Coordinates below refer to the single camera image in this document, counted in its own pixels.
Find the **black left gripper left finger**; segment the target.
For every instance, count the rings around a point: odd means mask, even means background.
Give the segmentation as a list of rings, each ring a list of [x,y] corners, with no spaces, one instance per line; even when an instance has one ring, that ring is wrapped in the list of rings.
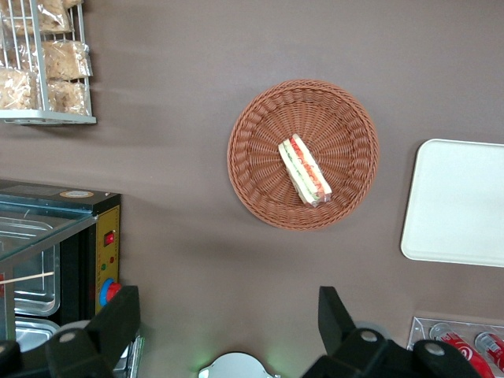
[[[123,286],[84,328],[68,328],[24,353],[2,340],[1,376],[113,377],[139,326],[139,289]]]

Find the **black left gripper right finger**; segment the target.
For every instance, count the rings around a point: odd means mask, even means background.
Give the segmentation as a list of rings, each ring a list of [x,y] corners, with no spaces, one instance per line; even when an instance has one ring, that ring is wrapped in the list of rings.
[[[334,287],[321,286],[318,328],[326,353],[305,377],[478,377],[453,346],[421,340],[412,350],[371,328],[359,328]]]

